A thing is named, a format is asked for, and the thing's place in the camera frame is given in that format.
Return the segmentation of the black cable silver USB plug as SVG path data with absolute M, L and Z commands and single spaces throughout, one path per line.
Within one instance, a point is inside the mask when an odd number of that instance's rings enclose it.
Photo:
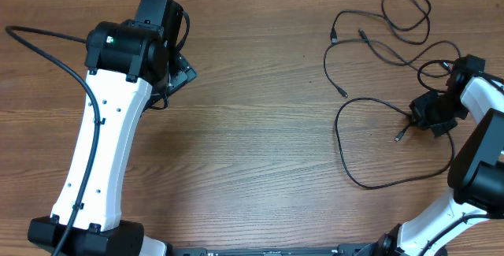
M 450 133 L 430 136 L 413 114 L 378 98 L 352 98 L 335 114 L 343 171 L 356 186 L 378 190 L 441 176 L 454 161 Z

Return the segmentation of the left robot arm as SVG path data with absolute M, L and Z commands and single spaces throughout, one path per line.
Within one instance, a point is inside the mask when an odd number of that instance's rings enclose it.
M 28 240 L 54 255 L 168 255 L 121 212 L 135 130 L 148 109 L 195 77 L 181 54 L 190 28 L 174 0 L 141 0 L 120 24 L 103 21 L 86 38 L 86 105 L 65 186 L 49 215 L 31 220 Z

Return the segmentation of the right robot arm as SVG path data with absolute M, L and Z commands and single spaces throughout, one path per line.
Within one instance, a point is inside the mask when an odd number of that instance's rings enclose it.
M 343 255 L 445 255 L 446 245 L 473 225 L 503 218 L 503 80 L 484 71 L 485 60 L 452 61 L 446 90 L 429 88 L 414 99 L 410 123 L 447 134 L 472 116 L 476 128 L 451 158 L 448 188 L 418 217 L 397 224 L 379 240 L 339 247 Z

